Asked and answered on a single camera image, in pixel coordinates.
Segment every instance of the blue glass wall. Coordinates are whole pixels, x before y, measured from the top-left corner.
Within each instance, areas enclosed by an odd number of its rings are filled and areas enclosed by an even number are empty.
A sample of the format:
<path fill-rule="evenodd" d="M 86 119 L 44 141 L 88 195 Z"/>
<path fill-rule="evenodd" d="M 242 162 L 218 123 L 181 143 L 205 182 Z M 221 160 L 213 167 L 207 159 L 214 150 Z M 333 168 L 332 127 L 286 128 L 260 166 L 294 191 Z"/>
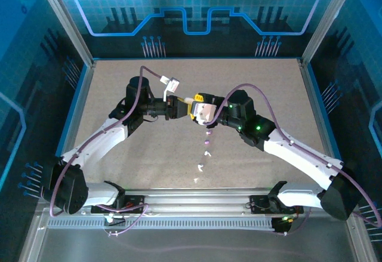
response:
<path fill-rule="evenodd" d="M 358 163 L 358 179 L 380 208 L 381 7 L 382 0 L 346 0 L 312 60 L 341 156 Z M 369 231 L 372 240 L 378 240 L 375 231 Z"/>
<path fill-rule="evenodd" d="M 54 156 L 83 63 L 46 0 L 0 10 L 0 260 L 17 261 L 39 195 L 25 166 Z"/>
<path fill-rule="evenodd" d="M 64 0 L 94 57 L 301 56 L 330 0 Z"/>

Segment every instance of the enclosure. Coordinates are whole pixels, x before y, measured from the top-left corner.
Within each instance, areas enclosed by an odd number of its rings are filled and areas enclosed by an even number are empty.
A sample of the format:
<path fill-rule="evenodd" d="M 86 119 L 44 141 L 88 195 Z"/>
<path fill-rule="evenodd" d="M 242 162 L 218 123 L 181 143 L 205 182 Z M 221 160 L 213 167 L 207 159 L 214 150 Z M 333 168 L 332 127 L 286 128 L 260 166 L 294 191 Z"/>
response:
<path fill-rule="evenodd" d="M 219 125 L 207 134 L 188 115 L 145 116 L 153 122 L 83 169 L 87 183 L 112 181 L 150 205 L 136 229 L 118 238 L 108 237 L 104 216 L 89 207 L 49 218 L 39 172 L 103 125 L 144 65 L 179 80 L 173 95 L 181 98 L 225 97 L 239 84 L 256 85 L 288 134 L 356 162 L 353 175 L 379 208 L 382 0 L 1 0 L 0 6 L 2 261 L 142 254 L 162 261 L 380 261 L 380 229 L 353 214 L 339 221 L 313 209 L 292 237 L 241 225 L 254 219 L 263 230 L 270 221 L 246 208 L 250 195 L 266 195 L 279 181 L 314 180 L 245 144 L 240 129 Z M 165 85 L 143 76 L 163 97 Z M 244 89 L 257 114 L 271 119 L 263 98 Z M 375 220 L 364 199 L 357 210 Z"/>

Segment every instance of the white connector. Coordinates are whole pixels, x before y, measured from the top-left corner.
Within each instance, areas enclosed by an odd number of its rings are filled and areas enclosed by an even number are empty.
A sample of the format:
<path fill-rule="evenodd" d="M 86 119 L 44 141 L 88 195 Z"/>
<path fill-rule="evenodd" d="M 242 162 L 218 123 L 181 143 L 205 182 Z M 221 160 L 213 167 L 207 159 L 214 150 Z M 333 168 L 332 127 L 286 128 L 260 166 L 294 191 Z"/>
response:
<path fill-rule="evenodd" d="M 166 76 L 161 77 L 161 82 L 166 84 L 166 88 L 163 91 L 163 101 L 166 102 L 167 91 L 174 93 L 180 82 L 175 78 L 168 79 Z"/>

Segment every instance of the grid pattern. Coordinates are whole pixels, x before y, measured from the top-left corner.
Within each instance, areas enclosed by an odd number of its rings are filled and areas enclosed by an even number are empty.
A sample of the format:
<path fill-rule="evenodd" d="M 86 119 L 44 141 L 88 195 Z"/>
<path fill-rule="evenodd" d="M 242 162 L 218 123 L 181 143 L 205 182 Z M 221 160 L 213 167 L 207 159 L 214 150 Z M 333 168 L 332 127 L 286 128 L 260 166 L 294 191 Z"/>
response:
<path fill-rule="evenodd" d="M 360 0 L 346 0 L 330 32 L 344 27 L 355 43 L 347 55 L 348 62 L 353 65 L 363 62 L 375 89 L 382 96 L 382 35 Z"/>
<path fill-rule="evenodd" d="M 86 32 L 86 27 L 81 18 L 74 0 L 64 0 L 74 21 L 81 32 Z M 192 8 L 192 17 L 188 20 L 204 20 L 202 15 L 203 7 L 215 6 L 234 6 L 239 7 L 241 12 L 247 13 L 252 19 L 258 16 L 259 7 L 284 7 L 281 18 L 288 16 L 287 23 L 293 31 L 300 31 L 308 17 L 315 0 L 79 0 L 81 7 L 93 29 L 100 33 L 107 25 L 106 17 L 113 18 L 111 8 L 132 7 L 135 9 L 137 20 L 143 20 L 149 14 L 154 13 L 154 8 L 158 7 L 185 7 Z M 329 0 L 321 0 L 315 15 L 313 16 L 309 31 L 317 26 L 319 19 L 324 13 Z M 128 20 L 132 19 L 131 13 L 128 13 Z M 270 22 L 274 22 L 276 17 L 276 8 L 273 10 Z M 263 14 L 261 22 L 266 21 L 266 13 Z"/>
<path fill-rule="evenodd" d="M 49 3 L 37 0 L 0 61 L 0 90 L 11 100 L 19 93 L 31 65 L 47 63 L 48 57 L 40 48 L 40 42 L 49 27 L 62 29 Z M 0 100 L 0 127 L 9 110 L 9 105 Z"/>

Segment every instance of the beige mat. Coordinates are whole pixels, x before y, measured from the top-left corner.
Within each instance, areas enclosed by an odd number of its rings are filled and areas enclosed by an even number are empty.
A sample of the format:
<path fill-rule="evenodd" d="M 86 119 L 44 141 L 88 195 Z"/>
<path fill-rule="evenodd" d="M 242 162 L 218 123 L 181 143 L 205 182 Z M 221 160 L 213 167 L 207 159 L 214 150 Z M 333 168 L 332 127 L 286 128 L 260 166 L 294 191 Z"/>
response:
<path fill-rule="evenodd" d="M 99 128 L 125 96 L 129 80 L 146 65 L 160 75 L 180 80 L 176 92 L 225 96 L 244 82 L 265 92 L 283 129 L 322 152 L 322 143 L 296 59 L 190 59 L 99 61 L 81 119 L 76 145 Z M 164 84 L 147 72 L 156 97 Z M 262 98 L 246 89 L 257 112 L 270 118 Z M 85 169 L 87 181 L 111 180 L 126 188 L 155 187 L 272 187 L 279 180 L 311 182 L 288 163 L 249 147 L 234 129 L 218 126 L 211 136 L 211 154 L 203 172 L 206 129 L 189 117 L 144 123 L 114 147 L 97 165 Z"/>

